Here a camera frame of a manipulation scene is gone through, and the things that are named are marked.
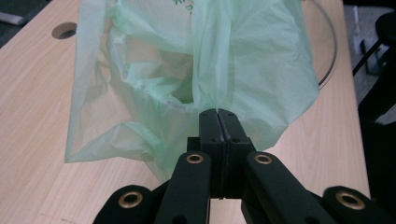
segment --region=wooden desk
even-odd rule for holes
[[[337,33],[332,78],[268,151],[316,194],[343,185],[369,195],[342,2],[319,2]],[[2,223],[92,223],[116,189],[160,184],[139,161],[64,164],[75,38],[54,39],[51,31],[77,16],[78,0],[54,0],[0,49]],[[214,200],[211,222],[244,223],[239,206]]]

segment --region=screw hole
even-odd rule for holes
[[[187,157],[187,162],[189,163],[200,163],[204,160],[204,157],[198,154],[191,154]]]
[[[183,215],[178,215],[172,219],[172,224],[187,224],[187,219]]]
[[[270,164],[272,162],[272,159],[269,156],[265,156],[262,154],[255,156],[254,160],[261,164]]]
[[[133,208],[143,201],[143,195],[137,191],[124,193],[119,199],[119,205],[123,208]]]
[[[354,210],[361,210],[365,207],[364,202],[359,197],[344,190],[336,193],[335,197],[345,207]]]
[[[52,30],[52,37],[56,39],[66,39],[76,33],[77,25],[75,22],[65,22]]]

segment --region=plastic bag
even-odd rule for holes
[[[145,161],[164,181],[209,108],[272,147],[318,96],[300,4],[82,0],[65,161]]]

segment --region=translucent plastic bag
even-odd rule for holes
[[[257,149],[313,104],[300,0],[82,0],[65,160],[169,178],[198,115],[233,111]]]

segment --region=wooden table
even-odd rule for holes
[[[337,35],[332,78],[268,151],[316,194],[343,185],[369,195],[342,1],[319,2]],[[78,3],[52,1],[0,49],[2,223],[92,223],[116,189],[160,185],[139,161],[64,163],[76,38],[59,40],[51,32],[77,21]],[[213,200],[211,222],[245,223],[239,206]]]

